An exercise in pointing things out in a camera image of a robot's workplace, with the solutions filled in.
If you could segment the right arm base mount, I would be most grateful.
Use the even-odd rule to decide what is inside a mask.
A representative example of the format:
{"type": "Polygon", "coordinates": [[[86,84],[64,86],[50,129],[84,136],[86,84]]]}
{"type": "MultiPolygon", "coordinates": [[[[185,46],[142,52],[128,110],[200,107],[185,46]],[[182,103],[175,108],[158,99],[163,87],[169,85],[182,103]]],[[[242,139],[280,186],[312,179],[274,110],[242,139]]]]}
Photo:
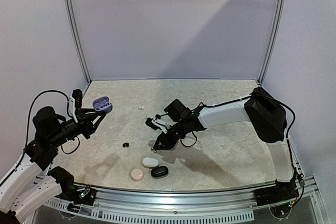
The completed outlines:
{"type": "Polygon", "coordinates": [[[276,180],[274,186],[254,190],[254,199],[257,203],[257,206],[288,202],[288,207],[292,208],[303,197],[305,190],[304,180],[299,181],[299,186],[302,188],[301,193],[298,191],[295,178],[287,183],[278,182],[276,180]]]}

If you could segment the purple charging case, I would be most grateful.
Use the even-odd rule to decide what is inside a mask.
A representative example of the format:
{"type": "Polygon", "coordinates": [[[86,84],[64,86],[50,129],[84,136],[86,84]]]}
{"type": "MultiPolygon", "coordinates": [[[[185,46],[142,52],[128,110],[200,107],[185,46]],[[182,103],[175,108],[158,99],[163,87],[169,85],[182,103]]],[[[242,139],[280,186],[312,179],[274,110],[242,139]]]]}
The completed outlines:
{"type": "Polygon", "coordinates": [[[105,111],[106,113],[110,113],[113,109],[113,105],[108,97],[100,97],[94,100],[92,106],[96,112],[105,111]]]}

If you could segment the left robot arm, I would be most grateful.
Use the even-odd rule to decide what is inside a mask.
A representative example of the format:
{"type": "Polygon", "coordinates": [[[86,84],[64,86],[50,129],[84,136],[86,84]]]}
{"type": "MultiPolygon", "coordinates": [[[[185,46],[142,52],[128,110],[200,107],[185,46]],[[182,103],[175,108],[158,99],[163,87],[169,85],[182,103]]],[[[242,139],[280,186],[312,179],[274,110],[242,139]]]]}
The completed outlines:
{"type": "Polygon", "coordinates": [[[33,117],[34,139],[23,156],[1,180],[1,223],[22,223],[49,199],[63,195],[79,201],[74,176],[60,166],[51,169],[42,181],[23,192],[28,183],[44,171],[58,155],[58,148],[79,135],[86,139],[106,117],[106,111],[76,109],[76,119],[66,120],[51,106],[40,109],[33,117]]]}

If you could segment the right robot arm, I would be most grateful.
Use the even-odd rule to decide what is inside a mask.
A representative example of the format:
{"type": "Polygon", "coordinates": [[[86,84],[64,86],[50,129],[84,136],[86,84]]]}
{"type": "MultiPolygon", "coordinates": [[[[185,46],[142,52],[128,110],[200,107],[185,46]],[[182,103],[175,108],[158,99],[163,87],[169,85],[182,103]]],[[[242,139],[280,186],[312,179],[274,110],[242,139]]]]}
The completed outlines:
{"type": "Polygon", "coordinates": [[[147,118],[145,123],[153,130],[161,131],[152,147],[157,152],[172,150],[188,133],[229,123],[250,122],[259,139],[268,146],[275,167],[279,184],[272,188],[271,196],[282,201],[291,194],[289,182],[296,172],[289,143],[289,130],[293,123],[287,122],[287,111],[293,112],[265,89],[257,87],[248,96],[220,104],[200,103],[194,109],[176,99],[164,109],[173,124],[163,121],[161,115],[147,118]]]}

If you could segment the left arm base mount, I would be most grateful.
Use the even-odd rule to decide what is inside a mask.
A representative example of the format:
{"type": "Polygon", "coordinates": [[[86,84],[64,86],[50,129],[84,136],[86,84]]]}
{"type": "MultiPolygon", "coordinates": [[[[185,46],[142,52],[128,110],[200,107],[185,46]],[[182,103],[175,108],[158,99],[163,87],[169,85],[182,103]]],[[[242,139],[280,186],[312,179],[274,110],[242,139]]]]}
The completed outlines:
{"type": "Polygon", "coordinates": [[[74,184],[72,189],[68,192],[57,195],[56,198],[67,200],[74,205],[88,205],[93,206],[97,190],[90,185],[77,185],[74,184]]]}

